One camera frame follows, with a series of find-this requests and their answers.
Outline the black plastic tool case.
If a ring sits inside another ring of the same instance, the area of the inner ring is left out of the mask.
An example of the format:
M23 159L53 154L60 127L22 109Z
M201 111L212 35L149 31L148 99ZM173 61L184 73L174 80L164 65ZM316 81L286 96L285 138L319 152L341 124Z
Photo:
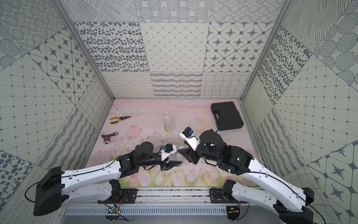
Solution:
M213 103L211 112L219 131L241 129L244 125L234 102Z

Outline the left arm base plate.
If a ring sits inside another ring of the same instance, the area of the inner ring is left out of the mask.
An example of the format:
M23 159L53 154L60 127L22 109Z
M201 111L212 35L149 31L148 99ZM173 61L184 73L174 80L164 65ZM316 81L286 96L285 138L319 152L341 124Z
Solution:
M106 200L98 200L98 204L135 204L138 189L122 189L121 193L112 193Z

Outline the tall clear plastic bottle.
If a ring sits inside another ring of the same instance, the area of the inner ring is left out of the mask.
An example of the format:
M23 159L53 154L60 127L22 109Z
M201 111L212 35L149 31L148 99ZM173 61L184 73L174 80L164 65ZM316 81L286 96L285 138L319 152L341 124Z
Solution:
M172 120L171 120L171 114L169 112L165 112L164 113L164 129L166 132L168 133L172 133L173 132L173 124L172 124Z

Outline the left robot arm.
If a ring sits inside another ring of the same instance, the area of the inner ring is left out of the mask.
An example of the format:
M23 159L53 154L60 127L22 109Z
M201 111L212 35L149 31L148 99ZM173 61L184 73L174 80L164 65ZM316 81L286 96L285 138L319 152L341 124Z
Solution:
M52 168L36 183L33 215L44 216L74 202L95 200L106 205L122 202L126 195L120 178L138 173L141 167L159 166L161 171L168 171L182 164L169 159L177 152L175 145L166 144L156 153L153 149L153 144L146 141L104 164L76 170Z

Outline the right controller board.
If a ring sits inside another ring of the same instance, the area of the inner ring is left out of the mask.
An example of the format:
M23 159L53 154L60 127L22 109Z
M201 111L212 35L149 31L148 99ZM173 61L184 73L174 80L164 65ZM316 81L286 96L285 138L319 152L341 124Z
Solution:
M227 206L227 218L229 221L236 221L239 219L241 210L238 206Z

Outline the floral pink table mat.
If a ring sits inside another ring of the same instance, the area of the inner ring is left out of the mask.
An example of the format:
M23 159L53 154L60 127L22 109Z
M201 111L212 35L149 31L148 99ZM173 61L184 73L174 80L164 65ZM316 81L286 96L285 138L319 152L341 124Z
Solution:
M111 137L110 144L104 144L98 137L96 144L86 162L86 167L99 165L119 155L124 155L145 142L154 145L157 152L168 143L177 147L184 146L180 131L191 127L197 135L213 129L216 123L211 112L213 99L117 99L114 101L100 134L118 132ZM164 113L171 114L173 132L164 129ZM116 124L110 124L110 118L131 116ZM138 173L121 178L124 187L220 187L226 180L234 180L253 187L254 183L241 176L222 171L213 162L210 165L204 160L191 164L187 160L180 167L169 171L160 171L159 166L151 169L140 169Z

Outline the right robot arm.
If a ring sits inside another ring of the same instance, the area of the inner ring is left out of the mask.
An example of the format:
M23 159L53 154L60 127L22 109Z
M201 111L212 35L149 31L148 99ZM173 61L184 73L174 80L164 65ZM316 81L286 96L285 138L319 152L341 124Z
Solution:
M314 213L308 208L314 201L314 191L289 184L264 167L248 151L226 144L222 137L210 129L197 136L190 127L180 132L188 148L179 153L190 163L200 159L208 165L215 162L219 169L242 176L261 187L249 188L234 180L226 180L222 188L211 188L212 203L247 202L265 208L286 224L312 224Z

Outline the short clear plastic bottle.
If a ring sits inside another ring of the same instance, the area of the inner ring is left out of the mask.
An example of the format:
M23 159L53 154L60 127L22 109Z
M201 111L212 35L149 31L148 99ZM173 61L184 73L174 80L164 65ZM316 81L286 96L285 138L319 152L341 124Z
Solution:
M186 158L184 156L182 156L181 154L175 154L174 155L174 160L180 162L180 164L177 165L177 167L180 167L181 165L183 165L185 163Z

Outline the aluminium mounting rail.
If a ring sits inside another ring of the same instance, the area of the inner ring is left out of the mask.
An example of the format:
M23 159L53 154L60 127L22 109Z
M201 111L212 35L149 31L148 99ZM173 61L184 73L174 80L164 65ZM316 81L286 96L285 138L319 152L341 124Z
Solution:
M241 202L253 203L261 207L271 208L278 200L266 191L245 188L240 185L232 196ZM71 190L62 196L62 206L71 203L94 202L106 200L112 193L121 193L121 190L113 190L110 184L94 184L87 187ZM209 189L138 189L135 203L144 202L168 203L196 203L197 201L210 201Z

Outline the yellow handled pliers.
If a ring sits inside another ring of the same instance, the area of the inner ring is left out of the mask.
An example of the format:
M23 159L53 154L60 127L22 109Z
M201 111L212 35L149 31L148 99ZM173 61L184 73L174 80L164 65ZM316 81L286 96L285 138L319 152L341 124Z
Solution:
M110 124L116 124L120 121L129 119L129 118L131 118L131 116L112 117L112 118L110 118Z

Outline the controller board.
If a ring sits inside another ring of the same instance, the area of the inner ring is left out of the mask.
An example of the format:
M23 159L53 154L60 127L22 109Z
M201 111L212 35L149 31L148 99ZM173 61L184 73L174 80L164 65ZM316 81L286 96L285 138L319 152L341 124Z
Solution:
M239 219L241 210L238 206L227 206L227 218L229 221L236 221Z
M120 218L120 216L117 213L117 210L114 208L111 208L111 207L108 208L108 211L107 211L105 217L109 221L115 221Z

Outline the left controller board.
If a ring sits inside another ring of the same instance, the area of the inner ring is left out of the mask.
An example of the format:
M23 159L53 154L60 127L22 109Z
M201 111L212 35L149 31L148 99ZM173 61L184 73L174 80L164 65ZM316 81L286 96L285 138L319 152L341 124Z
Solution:
M105 217L109 221L115 221L120 218L120 216L117 213L117 210L114 208L111 208L111 207L108 208L108 211L107 211Z

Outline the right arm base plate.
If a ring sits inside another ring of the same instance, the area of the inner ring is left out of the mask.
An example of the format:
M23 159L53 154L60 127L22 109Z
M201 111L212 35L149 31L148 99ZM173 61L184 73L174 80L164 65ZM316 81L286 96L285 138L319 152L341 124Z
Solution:
M229 188L210 188L209 195L211 203L233 203L239 201L232 196L233 191Z

